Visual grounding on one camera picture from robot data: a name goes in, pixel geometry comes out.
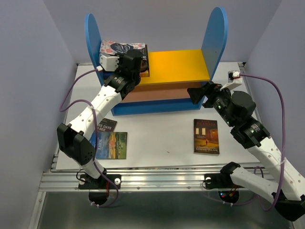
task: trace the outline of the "book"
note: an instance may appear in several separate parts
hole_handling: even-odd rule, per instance
[[[219,154],[216,120],[194,119],[194,152]]]
[[[100,46],[100,53],[106,53],[108,55],[122,55],[126,54],[128,50],[138,49],[143,54],[143,60],[141,71],[145,72],[140,73],[141,77],[149,76],[149,62],[148,62],[148,51],[147,45],[145,43],[118,43],[113,41],[102,41]]]
[[[95,133],[89,141],[95,146]],[[126,159],[126,154],[127,132],[98,131],[96,159]]]
[[[102,132],[112,132],[114,131],[116,125],[117,125],[117,121],[108,119],[108,118],[104,118],[103,120],[101,120],[101,122],[97,125],[98,131],[102,131]]]

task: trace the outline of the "cable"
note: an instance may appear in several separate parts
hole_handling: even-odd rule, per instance
[[[283,96],[280,92],[280,89],[278,88],[278,86],[273,81],[271,81],[267,78],[261,77],[261,76],[249,75],[249,74],[244,74],[244,73],[241,73],[240,76],[245,76],[245,77],[249,77],[249,78],[255,78],[255,79],[260,79],[260,80],[267,81],[267,82],[271,83],[272,86],[276,89],[276,91],[277,91],[277,93],[280,97],[281,106],[282,106],[282,155],[281,155],[281,162],[284,161],[285,160],[285,155],[286,155],[286,153],[285,153],[285,148],[286,148],[285,106],[284,106],[284,99],[283,99]],[[277,187],[277,191],[276,191],[273,203],[268,208],[265,208],[264,206],[261,205],[261,207],[264,211],[272,210],[277,203],[277,200],[280,196],[281,189],[282,189],[282,184],[283,184],[283,179],[284,179],[284,170],[285,170],[285,163],[282,163],[281,164],[280,179],[278,181],[278,187]]]
[[[72,83],[71,87],[69,88],[66,96],[64,97],[64,99],[61,103],[61,106],[59,107],[60,112],[67,111],[71,106],[73,106],[74,104],[79,103],[79,102],[84,102],[84,103],[88,104],[90,107],[93,107],[91,102],[89,102],[88,100],[85,100],[85,99],[75,100],[72,103],[70,103],[66,108],[63,108],[63,105],[66,102],[69,94],[71,93],[71,91],[72,91],[72,89],[73,89],[73,87],[74,87],[74,85],[76,84],[77,81],[79,81],[82,77],[84,77],[84,76],[86,76],[90,73],[94,73],[94,72],[98,72],[98,71],[99,71],[98,69],[90,70],[90,71],[88,71],[88,72],[86,72],[86,73],[84,73],[84,74],[82,74],[82,75],[80,75],[79,77],[76,78],[76,80]],[[97,130],[98,130],[98,128],[97,128],[97,119],[96,119],[96,113],[95,113],[94,108],[92,108],[92,114],[93,114],[94,127],[95,127],[95,130],[94,130],[95,131],[95,147],[94,148],[95,148],[95,151],[97,151],[97,143],[98,143],[98,131]]]
[[[93,162],[93,164],[94,164],[94,167],[96,168],[96,170],[100,173],[100,175],[101,175],[107,182],[109,182],[112,186],[114,186],[114,188],[115,188],[115,190],[116,190],[116,196],[115,196],[114,200],[113,200],[111,203],[107,204],[107,205],[98,205],[98,204],[95,204],[94,202],[92,202],[92,201],[89,200],[90,204],[93,205],[93,206],[96,206],[96,207],[98,207],[98,208],[106,208],[106,207],[109,207],[109,206],[111,206],[112,204],[114,204],[115,201],[118,199],[118,197],[119,197],[119,189],[118,189],[118,187],[117,187],[111,180],[109,180],[109,179],[105,176],[105,174],[103,174],[102,171],[100,171],[100,169],[99,169],[98,166],[96,165],[95,161]]]
[[[78,170],[78,172],[76,173],[76,179],[78,179],[78,180],[81,181],[81,182],[86,183],[87,181],[78,178],[78,174],[79,174],[79,172],[81,172],[82,170],[83,170],[82,168],[81,168],[80,170]]]
[[[67,98],[68,98],[70,92],[72,91],[74,85],[76,84],[76,82],[79,81],[82,77],[84,77],[84,76],[86,76],[86,75],[88,75],[88,74],[90,74],[90,73],[97,72],[97,71],[99,71],[98,68],[97,68],[97,69],[94,69],[94,70],[91,70],[91,71],[88,71],[88,72],[86,72],[86,73],[80,75],[79,77],[77,77],[76,80],[73,82],[72,86],[69,88],[69,90],[68,90],[66,96],[64,97],[64,99],[63,99],[63,101],[62,101],[62,103],[61,103],[61,106],[60,106],[60,108],[59,108],[59,111],[60,111],[60,112],[65,112],[65,111],[67,111],[71,106],[73,106],[74,104],[79,103],[79,102],[84,102],[84,103],[88,104],[90,107],[92,107],[92,114],[93,114],[93,121],[94,121],[94,128],[95,128],[95,129],[94,129],[94,131],[95,131],[95,152],[97,151],[97,145],[98,145],[98,126],[97,126],[96,112],[95,112],[95,109],[94,109],[94,107],[92,106],[91,102],[89,102],[88,100],[85,100],[85,99],[78,99],[78,100],[75,100],[75,101],[73,101],[72,103],[70,103],[66,108],[63,108],[63,105],[64,105],[64,103],[66,102],[66,100],[67,100]],[[118,187],[117,187],[111,180],[109,180],[109,179],[103,174],[102,171],[100,171],[100,169],[99,169],[99,168],[97,167],[97,165],[96,165],[95,158],[93,159],[93,164],[94,164],[96,170],[99,172],[99,174],[100,174],[107,182],[109,182],[111,185],[114,186],[114,188],[116,189],[117,195],[116,195],[114,201],[111,202],[110,204],[107,204],[107,205],[102,205],[102,206],[100,206],[100,205],[95,204],[94,202],[91,202],[90,200],[89,200],[89,202],[90,202],[92,205],[94,205],[94,206],[96,206],[96,207],[98,207],[98,208],[109,207],[109,206],[112,205],[112,204],[117,200],[117,198],[119,197],[119,189],[118,189]]]

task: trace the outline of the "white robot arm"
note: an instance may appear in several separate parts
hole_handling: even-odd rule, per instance
[[[89,142],[95,130],[95,122],[99,123],[107,113],[140,83],[140,69],[143,54],[137,50],[128,51],[122,63],[106,80],[99,93],[92,101],[93,107],[85,110],[67,125],[57,128],[59,148],[67,156],[75,160],[87,175],[98,179],[106,173],[106,169],[95,160],[95,148]]]
[[[225,165],[219,174],[205,174],[205,187],[213,189],[242,186],[273,203],[280,181],[281,164],[284,163],[282,186],[275,209],[286,219],[295,221],[305,214],[305,179],[288,160],[282,161],[282,154],[270,133],[251,117],[256,104],[250,95],[239,91],[231,95],[230,89],[242,83],[239,76],[235,77],[236,72],[232,71],[229,72],[231,82],[224,86],[210,81],[201,88],[189,88],[187,91],[194,104],[204,96],[208,98],[203,106],[214,108],[223,120],[233,127],[231,134],[234,139],[264,165],[277,183],[252,174],[239,164],[231,162]]]

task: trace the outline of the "small white connector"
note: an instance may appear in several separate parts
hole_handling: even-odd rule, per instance
[[[233,90],[236,87],[243,84],[243,79],[240,76],[239,71],[229,71],[228,72],[228,82],[220,90],[223,90],[224,88],[228,88],[229,90]]]
[[[101,72],[101,71],[103,71],[103,67],[99,65],[99,66],[96,67],[96,70]]]
[[[101,52],[99,59],[100,59],[100,65],[107,72],[114,72],[119,67],[118,56],[111,56],[109,54]]]

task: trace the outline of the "white wall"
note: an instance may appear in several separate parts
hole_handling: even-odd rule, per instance
[[[214,7],[229,32],[222,61],[247,61],[281,0],[44,0],[76,62],[90,62],[84,17],[93,13],[104,39],[145,42],[149,51],[200,49]]]
[[[287,158],[305,176],[305,1],[283,0],[246,64],[247,73],[265,76],[281,89],[286,109]],[[282,144],[281,106],[268,83],[249,80],[263,124]]]
[[[0,21],[0,227],[23,229],[76,65],[42,0],[2,0]]]

